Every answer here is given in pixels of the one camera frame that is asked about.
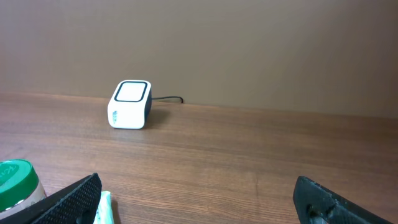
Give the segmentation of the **white barcode scanner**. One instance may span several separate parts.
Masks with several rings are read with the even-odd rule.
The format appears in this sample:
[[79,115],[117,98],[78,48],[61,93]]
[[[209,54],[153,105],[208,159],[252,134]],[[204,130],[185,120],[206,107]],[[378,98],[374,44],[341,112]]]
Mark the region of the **white barcode scanner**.
[[115,129],[142,129],[152,106],[152,85],[145,80],[124,80],[108,103],[108,122]]

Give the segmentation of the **teal tissue pack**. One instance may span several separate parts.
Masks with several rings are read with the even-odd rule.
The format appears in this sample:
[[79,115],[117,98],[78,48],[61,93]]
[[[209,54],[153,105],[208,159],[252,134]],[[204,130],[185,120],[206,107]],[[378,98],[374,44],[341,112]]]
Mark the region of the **teal tissue pack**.
[[93,224],[114,224],[110,191],[102,191]]

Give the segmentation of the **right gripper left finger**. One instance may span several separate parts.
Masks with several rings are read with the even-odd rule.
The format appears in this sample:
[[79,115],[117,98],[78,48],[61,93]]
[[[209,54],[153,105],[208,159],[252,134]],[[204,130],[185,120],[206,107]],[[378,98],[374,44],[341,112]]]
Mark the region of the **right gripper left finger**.
[[1,224],[93,224],[101,198],[97,173],[1,220]]

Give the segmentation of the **green lid jar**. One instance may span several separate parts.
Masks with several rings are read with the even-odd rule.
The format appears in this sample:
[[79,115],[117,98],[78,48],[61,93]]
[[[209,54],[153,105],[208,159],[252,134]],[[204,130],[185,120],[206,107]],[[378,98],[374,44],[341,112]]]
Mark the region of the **green lid jar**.
[[34,166],[24,159],[1,161],[1,219],[47,197]]

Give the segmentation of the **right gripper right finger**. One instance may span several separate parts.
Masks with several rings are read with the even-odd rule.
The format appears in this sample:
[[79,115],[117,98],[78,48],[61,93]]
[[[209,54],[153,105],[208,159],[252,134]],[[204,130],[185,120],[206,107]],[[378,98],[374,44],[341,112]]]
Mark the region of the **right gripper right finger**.
[[293,202],[301,224],[391,224],[306,176],[297,178]]

